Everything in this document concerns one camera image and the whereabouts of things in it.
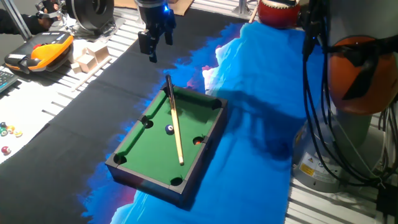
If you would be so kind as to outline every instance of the keyboard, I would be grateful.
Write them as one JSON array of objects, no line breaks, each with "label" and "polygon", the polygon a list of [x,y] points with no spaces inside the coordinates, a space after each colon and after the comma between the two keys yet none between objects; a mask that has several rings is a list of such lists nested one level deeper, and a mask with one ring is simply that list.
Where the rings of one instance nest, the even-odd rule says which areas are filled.
[{"label": "keyboard", "polygon": [[10,87],[18,77],[12,73],[0,71],[0,93]]}]

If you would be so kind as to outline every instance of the red drum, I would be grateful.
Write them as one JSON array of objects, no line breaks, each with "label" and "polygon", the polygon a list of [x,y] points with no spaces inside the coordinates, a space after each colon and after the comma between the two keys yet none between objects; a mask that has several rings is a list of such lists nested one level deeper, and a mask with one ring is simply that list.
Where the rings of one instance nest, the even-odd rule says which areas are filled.
[{"label": "red drum", "polygon": [[300,13],[300,0],[294,6],[270,0],[260,0],[258,15],[260,21],[274,28],[295,27]]}]

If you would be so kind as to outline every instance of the orange ball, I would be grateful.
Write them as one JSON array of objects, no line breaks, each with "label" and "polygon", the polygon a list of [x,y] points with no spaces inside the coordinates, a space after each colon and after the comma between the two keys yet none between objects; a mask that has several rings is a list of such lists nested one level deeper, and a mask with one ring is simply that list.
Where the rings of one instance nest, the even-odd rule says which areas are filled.
[{"label": "orange ball", "polygon": [[12,133],[14,133],[14,130],[15,130],[15,127],[14,127],[14,126],[12,126],[12,125],[7,126],[7,131],[8,131],[8,133],[12,134]]}]

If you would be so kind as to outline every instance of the black cable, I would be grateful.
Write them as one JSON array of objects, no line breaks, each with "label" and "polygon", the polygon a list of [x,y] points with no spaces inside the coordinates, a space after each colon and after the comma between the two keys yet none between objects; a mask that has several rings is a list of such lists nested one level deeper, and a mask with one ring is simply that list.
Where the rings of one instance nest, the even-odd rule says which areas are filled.
[{"label": "black cable", "polygon": [[392,140],[396,147],[396,158],[395,158],[394,164],[391,167],[391,170],[388,172],[385,179],[389,178],[392,174],[394,174],[398,168],[398,144],[397,144],[398,143],[397,142],[398,129],[397,129],[397,120],[396,120],[393,103],[390,105],[390,109],[391,109],[390,115],[392,116],[392,119],[391,119],[391,116],[389,116],[389,123],[390,123],[390,127],[391,127]]},{"label": "black cable", "polygon": [[383,131],[386,131],[387,128],[387,110],[384,110],[384,116],[383,116]]},{"label": "black cable", "polygon": [[384,173],[389,165],[389,156],[388,156],[388,152],[387,152],[387,148],[384,147],[384,154],[383,154],[383,170],[382,173]]},{"label": "black cable", "polygon": [[[314,7],[313,2],[310,2],[310,5],[312,6],[312,9],[313,9],[313,7]],[[307,27],[308,27],[308,25],[309,25],[309,21],[310,21],[310,19],[307,18],[307,20],[306,20],[306,25],[307,25]],[[308,36],[307,36],[307,39],[306,39],[305,44],[312,44],[312,43],[308,43]],[[350,185],[354,185],[354,186],[369,186],[369,185],[372,185],[372,186],[375,187],[375,185],[377,185],[377,184],[379,183],[380,180],[381,180],[381,181],[386,180],[390,175],[387,174],[386,176],[378,177],[378,178],[373,178],[373,179],[372,179],[372,178],[370,178],[370,179],[363,179],[363,178],[360,178],[360,177],[358,177],[356,174],[354,174],[354,173],[352,172],[351,169],[348,169],[348,167],[351,166],[350,163],[345,159],[345,157],[343,157],[342,155],[340,155],[342,158],[344,158],[344,159],[342,159],[343,162],[344,162],[344,165],[342,164],[341,167],[344,168],[344,170],[347,171],[351,176],[353,176],[354,178],[356,178],[356,179],[360,180],[361,182],[363,182],[363,184],[350,183],[350,182],[347,182],[346,180],[342,180],[342,179],[338,178],[334,173],[332,173],[332,172],[330,171],[330,169],[326,166],[326,164],[324,163],[324,161],[323,161],[323,159],[322,159],[322,156],[321,156],[321,154],[320,154],[319,148],[318,148],[318,146],[317,146],[317,140],[316,140],[315,134],[314,134],[314,132],[313,132],[313,126],[312,126],[312,122],[311,122],[311,119],[310,119],[311,117],[310,117],[309,110],[308,110],[307,94],[308,94],[308,98],[309,98],[309,100],[310,100],[310,106],[311,106],[311,109],[312,109],[312,112],[313,112],[313,115],[314,115],[315,124],[316,124],[317,129],[318,129],[318,134],[320,135],[320,136],[319,136],[319,139],[321,140],[321,143],[322,143],[323,147],[324,147],[325,150],[329,153],[329,155],[332,157],[332,159],[335,160],[335,162],[336,162],[337,164],[339,164],[339,161],[336,160],[336,158],[333,156],[333,154],[328,150],[327,146],[325,145],[325,142],[323,141],[322,133],[320,132],[319,122],[318,122],[318,119],[317,119],[317,115],[316,115],[315,108],[314,108],[314,106],[313,106],[312,95],[311,95],[311,93],[310,93],[309,84],[308,84],[307,65],[306,65],[307,63],[306,63],[306,61],[308,60],[308,56],[309,56],[309,54],[311,53],[311,52],[308,52],[308,51],[309,51],[309,50],[306,49],[306,48],[304,48],[304,50],[303,50],[303,54],[304,54],[304,57],[303,57],[303,90],[304,90],[304,103],[305,103],[305,111],[306,111],[306,115],[307,115],[307,119],[308,119],[308,126],[309,126],[309,128],[310,128],[310,130],[311,130],[311,135],[312,135],[313,143],[314,143],[314,146],[315,146],[315,150],[317,151],[317,154],[318,154],[318,156],[319,156],[319,158],[320,158],[320,160],[321,160],[321,163],[322,163],[322,165],[325,167],[325,169],[326,169],[334,178],[338,179],[339,181],[341,181],[341,182],[344,183],[344,184],[350,184]],[[326,80],[325,77],[323,77],[323,83],[322,83],[323,87],[325,86],[325,80]],[[328,101],[328,104],[329,104],[329,103],[330,103],[330,99],[329,99],[329,96],[328,96],[327,84],[326,84],[326,88],[325,88],[325,94],[327,95],[326,100]],[[396,138],[396,131],[394,131],[394,135],[395,135],[394,142],[396,142],[396,139],[397,139],[397,138]]]},{"label": "black cable", "polygon": [[325,89],[325,73],[322,73],[322,83],[321,83],[321,110],[322,110],[322,116],[323,116],[323,122],[327,125],[328,121],[326,120],[326,114],[325,114],[325,104],[323,103],[323,90]]},{"label": "black cable", "polygon": [[380,113],[379,123],[377,124],[378,130],[381,130],[381,129],[382,129],[382,128],[381,128],[381,121],[383,120],[384,112],[385,112],[385,110],[382,111],[382,112]]},{"label": "black cable", "polygon": [[[314,8],[317,6],[316,4],[313,4],[313,2],[311,2],[310,3],[310,5],[312,5],[312,11],[314,11]],[[307,17],[307,24],[309,23],[309,21],[310,21],[310,19],[313,19],[313,18],[311,18],[311,17]],[[320,31],[320,35],[321,35],[321,39],[323,40],[323,46],[327,46],[327,36],[326,36],[326,32],[325,32],[325,28],[326,28],[326,25],[325,25],[325,21],[324,20],[321,20],[321,23],[319,23],[319,24],[316,24],[316,25],[320,25],[320,28],[319,27],[316,27],[316,28],[319,28],[319,31]],[[309,30],[307,30],[307,32],[313,32],[313,27],[311,27],[312,29],[309,29]],[[307,37],[307,44],[308,44],[308,42],[311,42],[311,41],[314,41],[314,37]],[[304,74],[304,89],[305,90],[307,90],[308,91],[308,97],[309,97],[309,99],[310,99],[310,106],[311,106],[311,109],[312,109],[312,113],[313,113],[313,116],[314,116],[314,120],[315,120],[315,124],[316,124],[316,126],[317,126],[317,130],[318,130],[318,134],[319,134],[319,139],[321,140],[321,143],[322,143],[322,145],[323,145],[323,147],[325,148],[325,150],[327,151],[327,153],[329,153],[329,155],[330,155],[330,157],[340,166],[340,167],[342,167],[345,171],[347,171],[350,175],[352,175],[355,179],[357,179],[357,180],[359,180],[359,181],[361,181],[361,182],[366,182],[366,181],[368,181],[368,180],[366,180],[366,179],[364,179],[364,178],[362,178],[362,177],[358,177],[356,174],[354,174],[352,171],[351,171],[351,169],[349,169],[348,167],[349,166],[351,166],[349,163],[347,163],[346,162],[346,160],[345,160],[345,158],[342,156],[342,154],[341,153],[338,153],[338,156],[339,157],[342,157],[340,160],[337,160],[336,159],[336,157],[330,152],[330,150],[329,150],[329,148],[326,146],[326,144],[325,144],[325,141],[323,140],[323,136],[322,136],[322,132],[321,132],[321,130],[320,130],[320,126],[319,126],[319,122],[318,122],[318,118],[317,118],[317,114],[316,114],[316,111],[315,111],[315,107],[314,107],[314,105],[313,105],[313,100],[312,100],[312,95],[311,95],[311,93],[310,93],[310,87],[309,87],[309,84],[308,84],[308,78],[307,78],[307,60],[308,60],[308,56],[309,56],[309,54],[310,54],[310,52],[309,51],[312,51],[312,49],[306,49],[306,48],[304,48],[304,50],[303,50],[303,53],[304,53],[304,57],[303,57],[303,68],[304,68],[304,70],[303,70],[303,74]],[[324,87],[324,86],[326,86],[326,89],[327,89],[327,54],[324,54],[324,66],[323,66],[323,76],[322,76],[322,80],[323,80],[323,83],[322,83],[322,87]],[[327,97],[326,98],[326,101],[327,101],[327,103],[328,103],[328,107],[330,107],[330,99],[329,99],[329,97]],[[333,129],[332,129],[332,127],[331,127],[331,116],[330,116],[330,111],[328,110],[328,118],[329,118],[329,122],[328,122],[328,124],[329,124],[329,127],[330,127],[330,129],[331,129],[331,131],[333,131]]]},{"label": "black cable", "polygon": [[[317,144],[317,139],[316,139],[315,134],[314,134],[314,129],[313,129],[313,126],[312,126],[312,121],[311,121],[311,117],[310,117],[310,112],[309,112],[309,110],[308,110],[307,94],[308,94],[308,99],[310,100],[310,104],[312,105],[312,106],[311,106],[312,108],[313,108],[313,101],[312,101],[311,92],[310,92],[310,90],[307,88],[308,79],[307,79],[307,65],[306,65],[306,64],[307,64],[307,63],[306,63],[306,61],[304,60],[304,61],[303,61],[304,108],[305,108],[305,114],[307,115],[308,127],[310,128],[310,133],[311,133],[311,137],[312,137],[312,142],[313,142],[313,145],[314,145],[314,147],[315,147],[315,150],[316,150],[316,152],[317,152],[317,154],[318,154],[318,158],[319,158],[321,164],[323,165],[323,167],[326,169],[326,171],[328,171],[328,173],[329,173],[332,177],[334,177],[335,179],[339,180],[341,183],[350,184],[350,185],[353,185],[353,186],[356,186],[356,187],[363,187],[363,186],[365,186],[365,184],[350,183],[350,182],[348,182],[348,181],[346,181],[346,180],[341,179],[341,178],[338,177],[337,175],[335,175],[335,174],[329,169],[329,167],[325,164],[325,161],[324,161],[323,158],[322,158],[322,154],[320,153],[320,150],[319,150],[318,144]],[[314,115],[315,123],[317,123],[318,118],[316,117],[316,114],[313,114],[313,115]],[[321,134],[320,134],[319,138],[321,139],[321,143],[324,145],[325,142],[323,141],[323,137],[321,136]],[[323,147],[326,149],[326,151],[329,153],[329,155],[330,155],[332,158],[334,158],[334,155],[333,155],[332,153],[330,153],[329,149],[328,149],[327,147],[325,147],[325,146],[323,146]]]}]

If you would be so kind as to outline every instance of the warning label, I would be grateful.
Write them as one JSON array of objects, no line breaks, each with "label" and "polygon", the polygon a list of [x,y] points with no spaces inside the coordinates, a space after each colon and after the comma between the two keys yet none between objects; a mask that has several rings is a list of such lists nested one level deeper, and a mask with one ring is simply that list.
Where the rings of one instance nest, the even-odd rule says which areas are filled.
[{"label": "warning label", "polygon": [[[334,166],[325,163],[326,166],[330,169],[330,171],[334,172],[336,176],[340,176],[341,173],[341,167],[340,166]],[[329,174],[329,172],[324,168],[322,163],[320,162],[319,159],[317,159],[315,156],[311,156],[309,153],[305,153],[304,159],[300,165],[300,170],[306,173],[307,175],[310,175],[311,177],[327,182],[327,183],[332,183],[334,184],[337,180]]]}]

